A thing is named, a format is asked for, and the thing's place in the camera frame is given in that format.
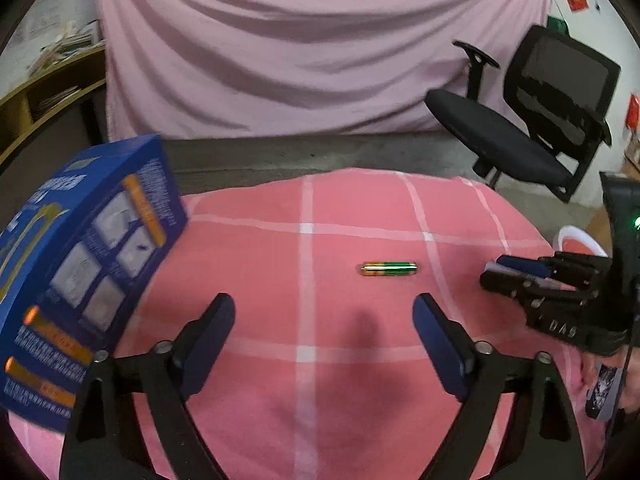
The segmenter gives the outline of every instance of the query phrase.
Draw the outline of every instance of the black cable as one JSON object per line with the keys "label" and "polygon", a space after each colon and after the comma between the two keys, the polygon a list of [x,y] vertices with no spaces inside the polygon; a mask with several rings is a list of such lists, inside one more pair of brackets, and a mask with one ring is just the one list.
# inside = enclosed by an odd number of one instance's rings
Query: black cable
{"label": "black cable", "polygon": [[609,447],[609,443],[610,443],[610,440],[611,440],[611,434],[613,433],[613,427],[615,426],[615,424],[614,424],[615,415],[618,412],[618,406],[620,405],[620,397],[622,396],[622,390],[625,387],[626,371],[629,368],[629,362],[631,361],[631,354],[633,353],[633,350],[634,350],[634,342],[638,338],[638,331],[640,330],[640,322],[639,321],[640,321],[640,315],[636,314],[636,316],[634,317],[633,327],[631,329],[631,340],[629,342],[629,347],[628,347],[628,349],[626,351],[625,364],[622,367],[622,375],[620,377],[620,385],[618,386],[618,391],[616,392],[616,402],[615,402],[614,407],[613,407],[613,418],[611,419],[611,421],[609,421],[609,427],[607,428],[607,434],[606,434],[606,437],[604,439],[604,446],[602,446],[602,451],[598,455],[598,459],[596,460],[596,462],[594,462],[593,466],[591,466],[591,469],[587,473],[587,479],[589,479],[591,477],[593,472],[600,465],[600,462],[602,462],[602,459],[604,459],[604,455],[607,452],[607,447]]}

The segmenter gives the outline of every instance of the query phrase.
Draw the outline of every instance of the chair seat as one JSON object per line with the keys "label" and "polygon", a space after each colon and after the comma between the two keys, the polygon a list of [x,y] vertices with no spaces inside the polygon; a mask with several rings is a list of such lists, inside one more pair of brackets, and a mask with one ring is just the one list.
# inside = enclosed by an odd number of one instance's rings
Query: chair seat
{"label": "chair seat", "polygon": [[424,103],[472,152],[523,182],[564,187],[572,174],[551,153],[498,112],[443,89]]}

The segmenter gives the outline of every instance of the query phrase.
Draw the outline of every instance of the concrete floor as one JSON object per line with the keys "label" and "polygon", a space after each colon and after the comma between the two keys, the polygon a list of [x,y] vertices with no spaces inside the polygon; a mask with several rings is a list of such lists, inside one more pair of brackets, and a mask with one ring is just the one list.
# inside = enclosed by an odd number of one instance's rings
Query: concrete floor
{"label": "concrete floor", "polygon": [[[164,143],[182,194],[340,168],[375,168],[477,180],[476,156],[447,132],[378,136],[169,140]],[[595,209],[515,189],[500,194],[549,241],[563,225],[585,228]]]}

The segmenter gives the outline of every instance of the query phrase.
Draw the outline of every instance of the pink checkered tablecloth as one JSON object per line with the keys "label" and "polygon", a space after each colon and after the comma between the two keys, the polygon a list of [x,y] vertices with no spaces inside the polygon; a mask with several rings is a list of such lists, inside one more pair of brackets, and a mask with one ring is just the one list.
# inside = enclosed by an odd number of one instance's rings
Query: pink checkered tablecloth
{"label": "pink checkered tablecloth", "polygon": [[[184,198],[190,223],[154,275],[118,348],[174,338],[228,292],[237,320],[188,407],[231,480],[415,480],[458,409],[412,326],[430,292],[475,339],[501,352],[553,354],[577,412],[588,462],[602,427],[584,415],[575,349],[524,327],[521,309],[478,284],[502,253],[551,247],[484,185],[392,171],[343,170]],[[367,260],[415,261],[414,276],[363,277]],[[157,471],[173,477],[148,406],[136,399]],[[476,478],[504,433],[505,398]],[[62,436],[11,417],[51,479]]]}

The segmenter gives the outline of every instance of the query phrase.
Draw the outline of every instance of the screw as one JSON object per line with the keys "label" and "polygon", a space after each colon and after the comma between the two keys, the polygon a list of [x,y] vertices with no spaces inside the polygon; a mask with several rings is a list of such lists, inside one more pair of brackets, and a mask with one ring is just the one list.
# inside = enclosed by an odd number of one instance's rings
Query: screw
{"label": "screw", "polygon": [[545,365],[549,365],[553,362],[551,355],[546,352],[538,352],[536,359]]}
{"label": "screw", "polygon": [[494,351],[494,347],[491,346],[491,343],[487,341],[478,341],[476,343],[476,350],[484,355],[489,355]]}
{"label": "screw", "polygon": [[107,357],[109,357],[109,352],[107,352],[106,350],[98,350],[95,354],[94,354],[94,363],[101,363],[102,361],[104,361]]}
{"label": "screw", "polygon": [[174,342],[173,341],[161,341],[159,343],[156,343],[154,345],[154,352],[156,354],[166,354],[167,352],[171,351],[171,348],[173,348],[174,346]]}

